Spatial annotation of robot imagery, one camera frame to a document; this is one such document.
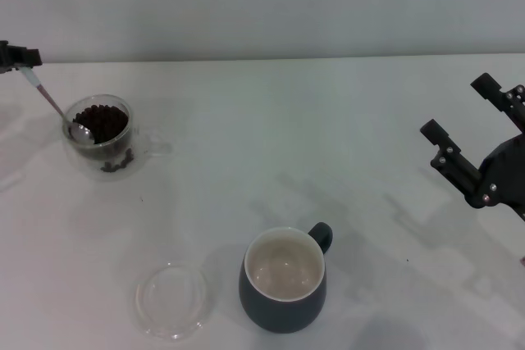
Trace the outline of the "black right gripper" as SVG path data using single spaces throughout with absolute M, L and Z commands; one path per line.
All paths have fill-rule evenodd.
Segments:
M 448 133 L 434 120 L 420 132 L 439 148 L 430 165 L 446 178 L 476 209 L 504 204 L 524 220 L 524 86 L 507 92 L 488 73 L 471 86 L 498 111 L 503 112 L 522 134 L 491 152 L 477 169 L 462 154 Z

